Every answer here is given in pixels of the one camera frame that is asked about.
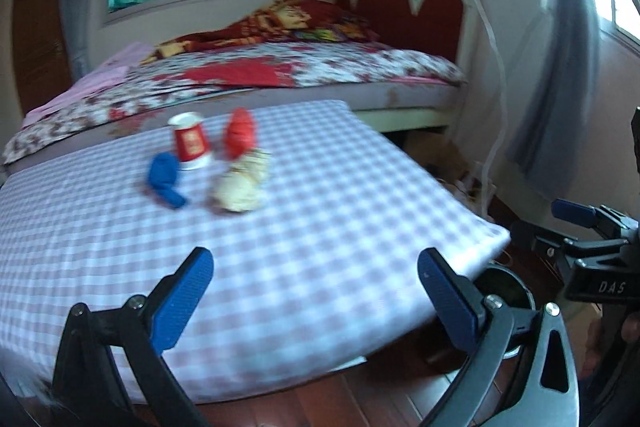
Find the person's right hand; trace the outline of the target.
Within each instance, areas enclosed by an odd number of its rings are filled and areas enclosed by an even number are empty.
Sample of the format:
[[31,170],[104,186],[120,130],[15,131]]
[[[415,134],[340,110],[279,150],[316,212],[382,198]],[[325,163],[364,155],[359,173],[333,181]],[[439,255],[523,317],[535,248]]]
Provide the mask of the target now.
[[639,312],[626,313],[623,307],[604,306],[602,317],[589,325],[580,377],[587,378],[599,367],[603,355],[617,338],[628,345],[639,340]]

